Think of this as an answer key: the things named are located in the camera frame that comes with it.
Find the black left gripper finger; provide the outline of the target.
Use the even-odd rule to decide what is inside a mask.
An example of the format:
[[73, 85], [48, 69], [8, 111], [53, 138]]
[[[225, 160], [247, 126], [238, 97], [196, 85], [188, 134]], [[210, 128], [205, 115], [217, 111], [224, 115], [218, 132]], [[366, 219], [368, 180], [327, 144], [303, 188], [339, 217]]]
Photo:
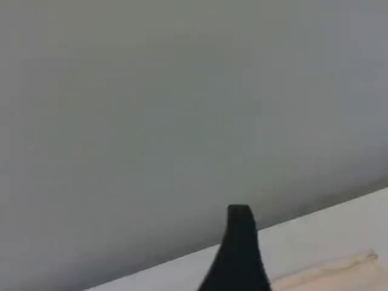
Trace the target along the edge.
[[248, 205], [229, 205], [222, 242], [198, 290], [271, 289], [252, 210]]

